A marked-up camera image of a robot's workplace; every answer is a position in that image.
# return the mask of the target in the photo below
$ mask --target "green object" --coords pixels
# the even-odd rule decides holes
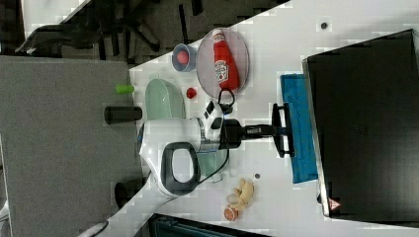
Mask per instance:
[[[116,89],[119,95],[132,93],[135,90],[131,85],[117,85]]]
[[[218,169],[225,161],[226,151],[218,150],[209,153],[197,153],[198,163],[200,164],[201,175],[207,177]],[[212,182],[217,183],[222,181],[221,169],[217,174],[212,176]]]
[[[148,120],[186,117],[182,93],[175,85],[162,79],[153,79],[148,83],[145,106]]]

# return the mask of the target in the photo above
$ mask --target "small red object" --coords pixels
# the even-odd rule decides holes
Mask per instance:
[[[180,52],[178,52],[178,55],[176,55],[176,58],[178,59],[180,63],[184,65],[188,64],[189,62],[189,54],[185,50],[181,50]]]
[[[188,91],[186,91],[186,96],[188,99],[193,99],[197,96],[197,91],[194,88],[189,88]]]

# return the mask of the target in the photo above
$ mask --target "plate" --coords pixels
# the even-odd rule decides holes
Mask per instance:
[[[240,87],[238,90],[233,91],[233,93],[237,95],[245,85],[249,73],[249,53],[247,51],[246,43],[244,43],[243,38],[238,33],[227,28],[220,28],[219,30],[222,30],[224,33],[228,48],[230,49],[237,66]],[[221,88],[219,88],[218,81],[215,79],[215,70],[213,68],[212,31],[203,38],[203,41],[198,48],[197,74],[198,80],[204,91],[209,96],[218,99]],[[223,93],[222,97],[229,98],[231,96],[229,93]]]

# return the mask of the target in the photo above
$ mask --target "black cylinder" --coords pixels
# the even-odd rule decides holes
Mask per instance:
[[[106,107],[104,116],[107,124],[135,121],[142,118],[142,109],[140,107]]]
[[[117,183],[115,185],[115,201],[121,209],[135,196],[142,188],[142,179],[133,180],[124,183]]]

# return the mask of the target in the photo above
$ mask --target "black chair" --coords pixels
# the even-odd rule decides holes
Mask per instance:
[[[120,54],[118,33],[126,32],[126,60],[129,53],[130,33],[141,38],[153,51],[160,49],[159,42],[151,42],[138,29],[142,11],[150,0],[141,3],[130,11],[129,0],[93,0],[74,15],[69,21],[60,25],[43,26],[36,29],[16,51],[32,51],[32,54],[42,55],[41,51],[56,46],[58,50],[63,45],[77,49],[92,48],[99,44],[101,59],[106,59],[104,38],[112,39],[113,55]],[[124,6],[124,16],[116,19],[117,5]]]

